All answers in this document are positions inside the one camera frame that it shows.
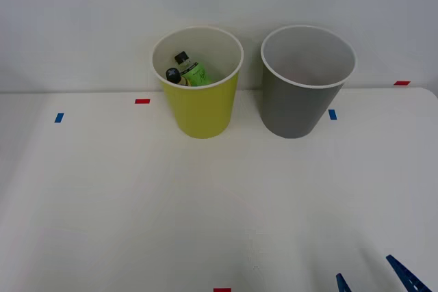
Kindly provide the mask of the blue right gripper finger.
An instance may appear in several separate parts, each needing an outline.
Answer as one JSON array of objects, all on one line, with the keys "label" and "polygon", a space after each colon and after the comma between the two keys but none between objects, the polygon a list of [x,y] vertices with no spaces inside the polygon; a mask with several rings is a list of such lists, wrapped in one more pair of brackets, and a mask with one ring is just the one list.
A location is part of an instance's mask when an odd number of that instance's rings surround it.
[{"label": "blue right gripper finger", "polygon": [[431,292],[417,276],[392,255],[386,256],[386,259],[408,292]]},{"label": "blue right gripper finger", "polygon": [[341,273],[338,273],[336,275],[336,281],[337,281],[337,286],[338,286],[339,292],[350,292],[350,287],[346,283],[346,281]]}]

